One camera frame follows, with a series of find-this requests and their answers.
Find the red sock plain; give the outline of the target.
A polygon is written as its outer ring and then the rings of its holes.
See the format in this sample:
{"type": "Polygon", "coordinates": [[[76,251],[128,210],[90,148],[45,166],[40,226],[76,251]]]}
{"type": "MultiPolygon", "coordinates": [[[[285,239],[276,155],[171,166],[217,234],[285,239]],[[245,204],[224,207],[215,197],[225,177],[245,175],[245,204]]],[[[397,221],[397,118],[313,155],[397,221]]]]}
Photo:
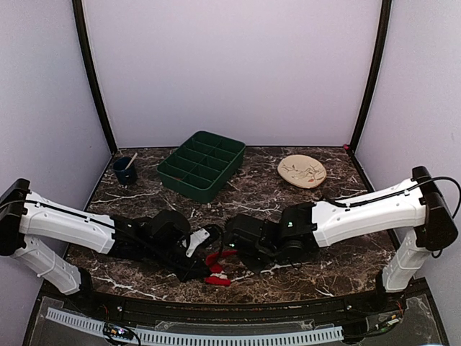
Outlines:
{"type": "Polygon", "coordinates": [[[231,281],[228,279],[223,266],[219,263],[219,260],[231,257],[237,254],[237,251],[225,250],[222,252],[216,252],[207,256],[205,264],[210,269],[211,274],[204,279],[204,282],[208,285],[224,286],[228,287],[231,281]]]}

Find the green compartment tray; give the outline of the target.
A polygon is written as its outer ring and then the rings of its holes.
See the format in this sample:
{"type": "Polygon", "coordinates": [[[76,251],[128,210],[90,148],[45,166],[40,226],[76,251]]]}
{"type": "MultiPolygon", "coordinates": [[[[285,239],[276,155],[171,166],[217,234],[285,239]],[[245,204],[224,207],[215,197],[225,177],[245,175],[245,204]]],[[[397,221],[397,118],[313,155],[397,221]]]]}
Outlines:
{"type": "Polygon", "coordinates": [[[164,187],[198,203],[211,202],[243,163],[246,144],[197,131],[157,167],[164,187]]]}

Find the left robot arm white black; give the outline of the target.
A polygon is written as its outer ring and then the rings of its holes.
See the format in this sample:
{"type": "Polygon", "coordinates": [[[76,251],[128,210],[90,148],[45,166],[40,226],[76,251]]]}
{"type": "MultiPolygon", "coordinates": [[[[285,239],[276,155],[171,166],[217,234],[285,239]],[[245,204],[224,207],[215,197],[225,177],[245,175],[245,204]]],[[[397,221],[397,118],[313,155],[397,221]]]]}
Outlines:
{"type": "Polygon", "coordinates": [[[179,212],[126,218],[87,213],[43,198],[26,179],[1,195],[1,256],[11,257],[47,280],[86,314],[96,314],[101,297],[92,291],[89,272],[58,256],[42,238],[57,239],[124,260],[153,260],[182,282],[211,276],[198,254],[221,239],[223,230],[208,224],[196,231],[179,212]]]}

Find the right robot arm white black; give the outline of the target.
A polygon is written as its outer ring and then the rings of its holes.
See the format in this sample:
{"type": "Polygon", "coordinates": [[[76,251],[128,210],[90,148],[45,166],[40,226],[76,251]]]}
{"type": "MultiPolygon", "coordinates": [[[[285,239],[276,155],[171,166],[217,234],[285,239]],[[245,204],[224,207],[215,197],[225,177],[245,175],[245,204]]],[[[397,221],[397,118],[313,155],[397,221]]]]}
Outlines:
{"type": "Polygon", "coordinates": [[[320,248],[389,229],[409,231],[377,279],[378,289],[367,298],[375,313],[384,312],[404,291],[429,255],[455,242],[459,231],[455,212],[426,167],[387,189],[343,200],[291,205],[278,222],[245,214],[225,223],[224,243],[234,248],[253,272],[270,263],[297,262],[320,248]]]}

